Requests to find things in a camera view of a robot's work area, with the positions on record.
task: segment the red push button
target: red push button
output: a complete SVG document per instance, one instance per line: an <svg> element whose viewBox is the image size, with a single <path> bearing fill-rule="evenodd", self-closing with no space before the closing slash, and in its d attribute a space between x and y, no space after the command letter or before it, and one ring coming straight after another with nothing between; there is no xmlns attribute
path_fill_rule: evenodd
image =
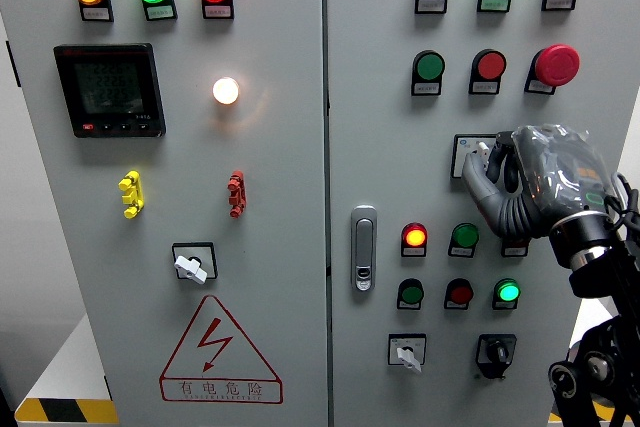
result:
<svg viewBox="0 0 640 427"><path fill-rule="evenodd" d="M569 83L578 73L578 51L566 44L555 44L538 54L535 72L540 82L552 87Z"/></svg>
<svg viewBox="0 0 640 427"><path fill-rule="evenodd" d="M486 80L497 79L504 74L506 68L506 59L502 54L495 51L483 55L478 61L478 74Z"/></svg>

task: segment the red emergency stop button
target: red emergency stop button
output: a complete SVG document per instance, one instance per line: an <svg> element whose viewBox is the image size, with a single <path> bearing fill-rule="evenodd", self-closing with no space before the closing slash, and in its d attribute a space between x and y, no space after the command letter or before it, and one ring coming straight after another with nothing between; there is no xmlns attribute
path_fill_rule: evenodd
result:
<svg viewBox="0 0 640 427"><path fill-rule="evenodd" d="M559 87L568 84L580 69L578 51L566 44L555 44L542 50L535 61L535 74L543 84Z"/></svg>
<svg viewBox="0 0 640 427"><path fill-rule="evenodd" d="M467 279L453 279L447 286L444 308L467 310L471 299L473 299L471 283Z"/></svg>

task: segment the wall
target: wall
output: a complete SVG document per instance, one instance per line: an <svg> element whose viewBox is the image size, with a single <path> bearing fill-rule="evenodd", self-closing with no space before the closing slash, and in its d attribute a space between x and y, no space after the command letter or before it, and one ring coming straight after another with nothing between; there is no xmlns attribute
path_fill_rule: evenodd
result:
<svg viewBox="0 0 640 427"><path fill-rule="evenodd" d="M84 314L0 17L0 388L13 409Z"/></svg>

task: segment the electrical control cabinet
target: electrical control cabinet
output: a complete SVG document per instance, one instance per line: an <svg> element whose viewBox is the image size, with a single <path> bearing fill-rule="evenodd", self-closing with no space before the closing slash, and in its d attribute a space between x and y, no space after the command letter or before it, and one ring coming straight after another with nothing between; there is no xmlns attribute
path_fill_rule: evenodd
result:
<svg viewBox="0 0 640 427"><path fill-rule="evenodd" d="M565 358L578 309L570 271L547 239L531 241L526 257L502 257L462 180L451 178L454 136L562 123L589 131L615 170L640 84L640 0L577 0L565 11L542 11L542 0L483 1L490 12L478 12L478 0L447 0L445 13L430 15L416 14L415 2L327 0L335 425L541 427L553 404L547 371ZM525 92L532 59L556 44L579 53L577 75L554 95ZM496 75L500 88L471 95L485 49L500 52L506 70L504 61L477 67L486 92ZM444 63L415 68L425 51ZM439 95L412 95L416 72L437 78ZM377 212L375 288L366 292L350 282L350 215L360 205ZM428 231L426 257L401 256L413 222ZM468 224L477 230L460 229ZM397 308L407 278L421 282L420 309ZM449 297L468 308L447 309L460 278L472 290ZM494 310L503 279L518 290L501 290L508 301ZM398 359L389 365L389 336L402 334L426 335L420 375ZM485 352L480 336L517 344ZM504 379L485 378L477 355L508 366L498 369Z"/></svg>
<svg viewBox="0 0 640 427"><path fill-rule="evenodd" d="M322 0L171 1L0 0L121 425L326 426ZM106 137L77 138L54 48L129 44L153 49L162 135L110 135L149 123L121 56L69 67L78 129Z"/></svg>

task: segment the meter display screen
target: meter display screen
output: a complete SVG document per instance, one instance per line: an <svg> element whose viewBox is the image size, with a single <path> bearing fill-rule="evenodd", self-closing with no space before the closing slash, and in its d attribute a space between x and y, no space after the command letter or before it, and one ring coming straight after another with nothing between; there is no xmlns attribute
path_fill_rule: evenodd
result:
<svg viewBox="0 0 640 427"><path fill-rule="evenodd" d="M75 64L82 106L88 114L141 114L142 94L133 63Z"/></svg>
<svg viewBox="0 0 640 427"><path fill-rule="evenodd" d="M151 44L53 49L76 137L160 137L166 129Z"/></svg>

